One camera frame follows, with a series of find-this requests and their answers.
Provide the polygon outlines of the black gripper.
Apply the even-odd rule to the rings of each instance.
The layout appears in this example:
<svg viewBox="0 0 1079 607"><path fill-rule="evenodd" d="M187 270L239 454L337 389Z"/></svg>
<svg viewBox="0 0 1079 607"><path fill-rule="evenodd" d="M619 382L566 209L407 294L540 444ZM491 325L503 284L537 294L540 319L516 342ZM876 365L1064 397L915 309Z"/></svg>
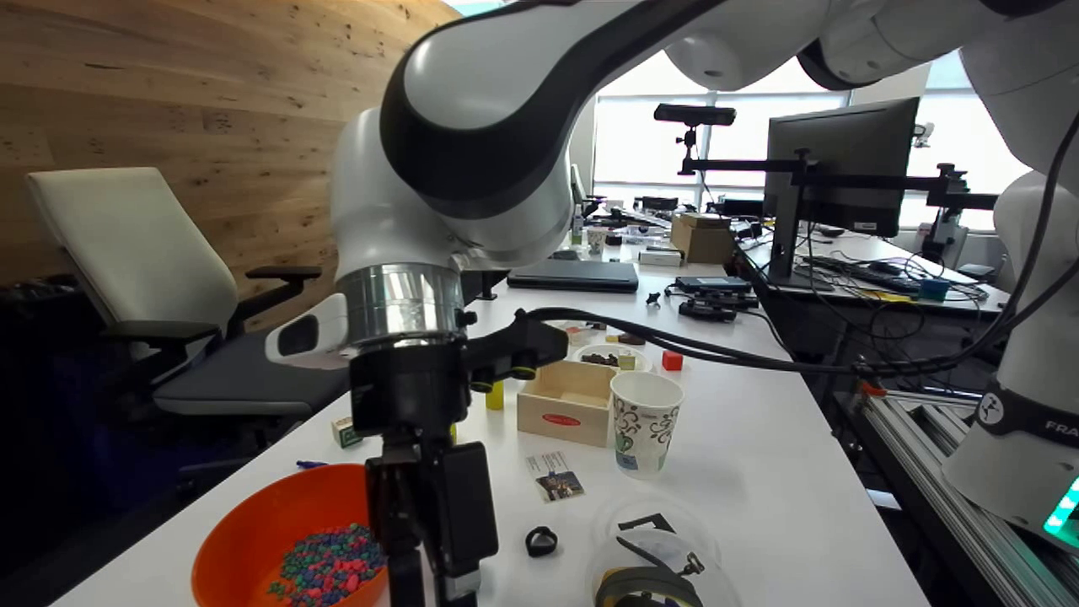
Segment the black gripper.
<svg viewBox="0 0 1079 607"><path fill-rule="evenodd" d="M384 347L350 365L353 428L382 437L368 462L368 513L389 551L393 607L428 607L419 543L435 551L438 607L475 607L478 563L498 551L486 447L450 434L467 407L459 344Z"/></svg>

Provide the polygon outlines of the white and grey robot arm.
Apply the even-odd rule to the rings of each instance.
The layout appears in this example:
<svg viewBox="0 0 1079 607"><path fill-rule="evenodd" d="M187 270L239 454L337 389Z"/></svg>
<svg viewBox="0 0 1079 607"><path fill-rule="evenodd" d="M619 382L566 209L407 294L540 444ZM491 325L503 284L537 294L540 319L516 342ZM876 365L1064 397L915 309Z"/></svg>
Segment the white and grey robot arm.
<svg viewBox="0 0 1079 607"><path fill-rule="evenodd" d="M1029 171L999 199L1023 261L1010 347L947 483L1071 551L1079 0L512 0L443 25L342 133L333 291L277 326L268 356L368 371L375 394L362 407L423 477L467 400L426 400L405 382L423 362L450 389L475 373L459 272L552 252L571 228L571 133L605 84L652 55L710 91L738 91L784 64L826 91L858 91L944 55L964 61Z"/></svg>

